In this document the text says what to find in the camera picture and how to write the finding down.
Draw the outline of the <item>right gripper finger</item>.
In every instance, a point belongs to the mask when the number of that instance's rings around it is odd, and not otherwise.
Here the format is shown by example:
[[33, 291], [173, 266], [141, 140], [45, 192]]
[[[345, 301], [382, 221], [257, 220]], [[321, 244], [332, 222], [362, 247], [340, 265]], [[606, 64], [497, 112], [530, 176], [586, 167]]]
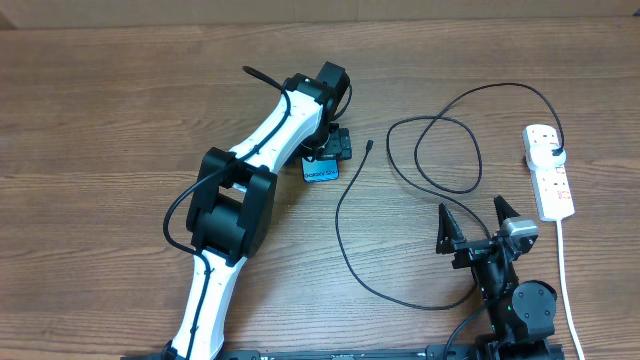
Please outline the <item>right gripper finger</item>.
[[436, 253], [454, 253], [459, 246], [466, 242], [466, 238], [455, 221], [452, 213], [444, 203], [439, 205], [438, 213], [439, 225], [436, 241]]
[[502, 225], [506, 219], [520, 217], [520, 214], [500, 195], [494, 198], [494, 207], [499, 225]]

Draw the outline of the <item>Samsung Galaxy smartphone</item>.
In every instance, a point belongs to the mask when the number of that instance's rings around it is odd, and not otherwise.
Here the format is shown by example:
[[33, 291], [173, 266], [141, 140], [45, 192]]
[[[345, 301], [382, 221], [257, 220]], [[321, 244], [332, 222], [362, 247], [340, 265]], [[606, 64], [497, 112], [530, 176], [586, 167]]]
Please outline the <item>Samsung Galaxy smartphone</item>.
[[339, 178], [338, 162], [336, 160], [315, 160], [313, 162], [303, 159], [303, 179], [307, 183], [332, 181]]

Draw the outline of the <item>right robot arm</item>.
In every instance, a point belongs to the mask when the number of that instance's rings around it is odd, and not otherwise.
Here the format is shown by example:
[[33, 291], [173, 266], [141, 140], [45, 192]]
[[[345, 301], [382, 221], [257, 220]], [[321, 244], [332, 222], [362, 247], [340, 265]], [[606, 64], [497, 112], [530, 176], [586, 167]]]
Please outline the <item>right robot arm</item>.
[[[429, 359], [562, 359], [560, 345], [548, 338], [555, 333], [557, 292], [549, 284], [521, 283], [513, 263], [534, 246], [539, 230], [535, 221], [520, 215], [501, 197], [494, 198], [499, 229], [485, 240], [468, 240], [445, 204], [439, 205], [438, 254], [452, 254], [452, 267], [468, 268], [480, 289], [483, 305], [467, 317], [444, 345], [429, 345]], [[456, 345], [457, 335], [482, 313], [492, 331], [472, 344]]]

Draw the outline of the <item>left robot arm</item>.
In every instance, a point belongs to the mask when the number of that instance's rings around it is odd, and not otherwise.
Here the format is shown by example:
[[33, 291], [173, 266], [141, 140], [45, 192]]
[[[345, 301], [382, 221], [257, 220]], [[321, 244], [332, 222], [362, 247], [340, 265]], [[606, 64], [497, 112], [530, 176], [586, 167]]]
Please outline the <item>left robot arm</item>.
[[352, 96], [343, 67], [327, 62], [314, 77], [297, 73], [283, 82], [244, 70], [277, 89], [280, 99], [241, 143], [205, 154], [196, 182], [164, 217], [167, 242], [192, 255], [194, 271], [181, 326], [160, 359], [219, 356], [239, 272], [271, 223], [281, 168], [301, 160], [305, 181], [327, 181], [338, 178], [339, 162], [352, 157], [349, 132], [336, 122]]

